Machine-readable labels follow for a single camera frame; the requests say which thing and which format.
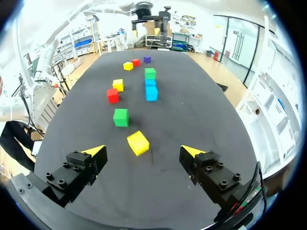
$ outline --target blue cube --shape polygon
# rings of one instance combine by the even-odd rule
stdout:
[[[155,86],[146,86],[146,101],[155,102],[158,101],[158,89]]]
[[[151,61],[152,61],[152,57],[151,56],[145,56],[144,57],[144,62],[145,63],[151,63]]]
[[[156,85],[157,85],[157,83],[155,82],[155,80],[152,80],[152,79],[146,80],[145,79],[145,86],[156,86]]]

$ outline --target green cube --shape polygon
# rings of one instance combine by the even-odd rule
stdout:
[[[145,68],[145,79],[155,80],[155,69],[154,68]]]
[[[115,126],[117,127],[128,127],[129,124],[128,109],[115,109],[113,120]]]

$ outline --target screw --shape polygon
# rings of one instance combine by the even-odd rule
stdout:
[[[220,162],[220,163],[217,164],[217,167],[218,167],[219,169],[222,169],[222,168],[224,168],[224,164],[223,164],[222,162]]]
[[[207,166],[205,169],[206,173],[211,173],[212,172],[213,167],[212,166]]]
[[[63,179],[60,179],[59,181],[58,181],[58,184],[59,184],[59,186],[60,187],[65,187],[66,186],[66,181],[65,180],[63,180]]]
[[[53,175],[48,172],[48,173],[46,173],[46,178],[51,181],[51,180],[53,180]]]
[[[222,181],[220,182],[220,184],[219,184],[220,188],[222,188],[222,189],[226,188],[227,185],[228,185],[227,180],[222,180]]]
[[[23,188],[18,189],[18,193],[19,193],[20,195],[24,194],[24,189],[23,189]]]
[[[234,177],[232,178],[234,181],[238,181],[240,180],[240,174],[239,173],[235,173]]]
[[[77,173],[81,171],[81,169],[78,165],[74,166],[73,170]]]
[[[68,162],[64,162],[64,163],[63,163],[63,167],[64,167],[65,169],[69,168]]]

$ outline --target person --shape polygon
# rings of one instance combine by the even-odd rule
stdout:
[[[0,145],[23,167],[34,172],[35,163],[26,155],[18,141],[32,151],[34,141],[25,133],[23,124],[17,121],[7,122],[0,136]]]

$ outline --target purple cube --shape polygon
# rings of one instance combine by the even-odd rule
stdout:
[[[144,62],[145,63],[151,63],[151,61],[152,61],[152,57],[150,57],[150,56],[145,56],[144,57]]]

